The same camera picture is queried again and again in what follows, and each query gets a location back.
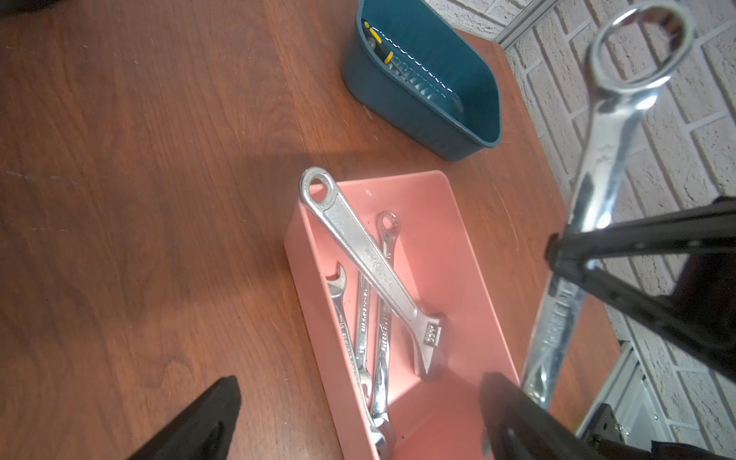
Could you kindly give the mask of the black yellow screwdriver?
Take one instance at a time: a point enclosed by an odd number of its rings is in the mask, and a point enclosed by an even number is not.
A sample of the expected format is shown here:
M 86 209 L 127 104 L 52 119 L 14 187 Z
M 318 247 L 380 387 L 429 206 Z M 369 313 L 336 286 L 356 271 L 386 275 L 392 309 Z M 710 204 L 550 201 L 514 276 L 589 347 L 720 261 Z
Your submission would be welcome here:
M 465 111 L 458 95 L 414 57 L 410 57 L 404 49 L 396 47 L 391 39 L 365 19 L 361 21 L 361 29 L 374 54 L 401 81 L 412 86 L 417 93 L 437 105 L 447 105 L 448 110 L 459 113 Z

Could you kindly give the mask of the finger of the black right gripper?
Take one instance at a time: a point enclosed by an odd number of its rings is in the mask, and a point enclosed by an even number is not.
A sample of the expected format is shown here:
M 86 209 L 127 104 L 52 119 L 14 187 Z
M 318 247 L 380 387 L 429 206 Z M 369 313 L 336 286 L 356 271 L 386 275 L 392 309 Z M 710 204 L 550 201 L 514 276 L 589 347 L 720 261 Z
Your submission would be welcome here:
M 601 270 L 546 258 L 556 275 L 623 312 L 730 380 L 735 378 L 735 255 L 696 254 L 674 291 L 649 295 Z
M 554 234 L 548 259 L 607 259 L 644 255 L 723 254 L 735 251 L 735 199 L 670 214 L 629 220 L 567 236 Z

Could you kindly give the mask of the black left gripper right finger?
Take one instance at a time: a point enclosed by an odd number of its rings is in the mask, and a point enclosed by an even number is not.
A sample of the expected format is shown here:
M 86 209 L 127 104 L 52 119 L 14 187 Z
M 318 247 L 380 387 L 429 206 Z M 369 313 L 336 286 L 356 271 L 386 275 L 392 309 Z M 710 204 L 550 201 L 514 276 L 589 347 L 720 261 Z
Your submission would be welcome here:
M 481 414 L 496 459 L 579 459 L 581 445 L 502 373 L 484 375 Z

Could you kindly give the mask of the silver 19 combination wrench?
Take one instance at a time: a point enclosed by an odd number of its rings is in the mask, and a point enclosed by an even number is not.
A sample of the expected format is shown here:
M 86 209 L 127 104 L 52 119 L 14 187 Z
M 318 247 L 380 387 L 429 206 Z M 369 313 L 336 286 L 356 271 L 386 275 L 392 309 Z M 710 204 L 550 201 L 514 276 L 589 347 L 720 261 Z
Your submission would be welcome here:
M 396 244 L 401 233 L 401 222 L 396 214 L 384 211 L 377 217 L 377 226 L 381 236 L 381 250 L 389 266 L 394 266 Z M 379 315 L 377 325 L 375 374 L 373 377 L 373 401 L 371 404 L 371 418 L 383 434 L 387 445 L 392 448 L 396 443 L 396 432 L 388 415 L 388 385 L 390 342 L 392 331 L 393 312 L 379 297 Z

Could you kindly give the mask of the large silver adjustable wrench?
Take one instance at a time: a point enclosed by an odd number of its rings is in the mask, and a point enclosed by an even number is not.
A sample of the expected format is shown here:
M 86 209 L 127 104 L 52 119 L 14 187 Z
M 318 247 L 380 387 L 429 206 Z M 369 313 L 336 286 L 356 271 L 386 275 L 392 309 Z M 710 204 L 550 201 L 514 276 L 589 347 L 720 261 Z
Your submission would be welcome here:
M 409 331 L 415 374 L 424 381 L 435 379 L 444 368 L 442 334 L 446 316 L 428 314 L 414 300 L 326 170 L 308 168 L 301 176 L 299 188 L 301 202 L 329 230 L 381 300 Z

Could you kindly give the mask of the silver 16 combination wrench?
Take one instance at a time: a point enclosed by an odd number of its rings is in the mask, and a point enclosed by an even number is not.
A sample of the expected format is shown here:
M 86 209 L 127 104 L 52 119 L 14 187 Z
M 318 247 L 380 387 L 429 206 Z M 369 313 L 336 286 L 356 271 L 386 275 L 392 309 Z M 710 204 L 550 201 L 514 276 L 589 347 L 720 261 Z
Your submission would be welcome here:
M 353 378 L 356 383 L 356 388 L 358 389 L 358 407 L 362 410 L 364 418 L 368 422 L 370 442 L 377 452 L 379 459 L 383 459 L 385 457 L 385 454 L 387 454 L 387 442 L 384 435 L 380 432 L 370 416 L 365 393 L 362 389 L 362 382 L 360 378 L 360 371 L 358 371 L 354 345 L 343 307 L 343 297 L 347 288 L 347 276 L 346 271 L 340 262 L 337 262 L 337 273 L 332 277 L 327 277 L 326 281 L 331 299 L 333 301 L 333 306 L 335 307 L 335 313 L 337 314 L 337 320 L 343 338 L 344 347 L 348 354 L 350 368 L 352 370 Z

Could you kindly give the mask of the teal plastic bin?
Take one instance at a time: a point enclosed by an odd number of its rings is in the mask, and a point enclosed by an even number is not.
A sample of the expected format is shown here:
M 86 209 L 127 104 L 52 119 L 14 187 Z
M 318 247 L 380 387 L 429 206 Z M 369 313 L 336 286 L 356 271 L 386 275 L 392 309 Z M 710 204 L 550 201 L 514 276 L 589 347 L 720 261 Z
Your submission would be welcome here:
M 362 19 L 452 89 L 465 111 L 431 102 L 374 54 Z M 424 1 L 360 1 L 342 63 L 351 94 L 412 139 L 448 161 L 496 147 L 502 138 L 496 76 L 447 21 Z

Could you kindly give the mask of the right aluminium corner post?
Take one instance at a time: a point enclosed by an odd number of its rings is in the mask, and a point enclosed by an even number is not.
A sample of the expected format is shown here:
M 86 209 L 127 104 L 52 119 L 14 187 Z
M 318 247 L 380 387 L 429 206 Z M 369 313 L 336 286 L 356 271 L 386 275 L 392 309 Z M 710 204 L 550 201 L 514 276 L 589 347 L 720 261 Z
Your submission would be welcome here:
M 559 3 L 558 0 L 533 0 L 494 39 L 504 50 L 512 47 Z

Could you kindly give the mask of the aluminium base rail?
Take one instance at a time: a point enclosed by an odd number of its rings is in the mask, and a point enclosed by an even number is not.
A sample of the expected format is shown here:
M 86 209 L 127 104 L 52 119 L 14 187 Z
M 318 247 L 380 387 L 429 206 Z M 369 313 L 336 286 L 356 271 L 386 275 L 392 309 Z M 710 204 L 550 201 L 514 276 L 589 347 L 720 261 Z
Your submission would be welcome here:
M 649 450 L 654 441 L 673 442 L 636 349 L 629 341 L 620 345 L 621 355 L 576 436 L 586 441 L 598 437 L 640 450 Z

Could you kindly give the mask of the pink plastic storage box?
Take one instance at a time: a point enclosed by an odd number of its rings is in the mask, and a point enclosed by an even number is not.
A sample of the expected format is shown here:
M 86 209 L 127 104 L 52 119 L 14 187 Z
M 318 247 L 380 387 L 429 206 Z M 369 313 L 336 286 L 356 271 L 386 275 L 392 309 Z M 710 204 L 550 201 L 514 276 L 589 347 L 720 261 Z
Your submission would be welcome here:
M 424 381 L 415 374 L 411 335 L 393 312 L 388 415 L 396 443 L 387 445 L 384 458 L 483 458 L 482 378 L 498 372 L 515 380 L 517 371 L 448 178 L 433 171 L 337 185 L 379 249 L 377 217 L 384 211 L 397 215 L 401 233 L 393 268 L 425 312 L 446 316 L 444 368 L 435 379 Z M 361 272 L 301 199 L 285 248 L 342 454 L 379 459 L 358 407 L 358 389 L 326 281 L 340 262 L 347 276 L 343 307 L 354 345 Z M 380 296 L 371 289 L 367 361 L 374 364 Z

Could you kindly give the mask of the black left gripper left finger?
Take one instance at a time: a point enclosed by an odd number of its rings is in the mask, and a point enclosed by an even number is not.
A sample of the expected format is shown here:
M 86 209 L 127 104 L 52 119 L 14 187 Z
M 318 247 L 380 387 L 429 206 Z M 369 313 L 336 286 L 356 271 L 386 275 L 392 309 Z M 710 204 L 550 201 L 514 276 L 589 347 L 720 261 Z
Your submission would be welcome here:
M 241 404 L 237 378 L 220 378 L 130 459 L 226 460 Z

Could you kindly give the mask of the silver 22 combination wrench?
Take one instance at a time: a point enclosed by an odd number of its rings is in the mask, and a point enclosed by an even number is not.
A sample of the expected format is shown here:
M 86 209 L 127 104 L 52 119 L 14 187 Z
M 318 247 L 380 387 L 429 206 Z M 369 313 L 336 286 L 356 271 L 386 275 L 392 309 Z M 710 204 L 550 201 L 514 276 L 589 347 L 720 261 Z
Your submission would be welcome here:
M 636 22 L 665 30 L 670 54 L 651 74 L 618 80 L 604 69 L 601 51 L 611 35 Z M 564 238 L 586 236 L 611 224 L 634 132 L 687 57 L 694 39 L 694 20 L 674 1 L 645 1 L 630 6 L 598 30 L 586 51 L 590 125 L 562 232 Z M 564 274 L 558 264 L 551 264 L 521 379 L 523 392 L 543 410 L 550 407 L 584 298 L 590 292 Z

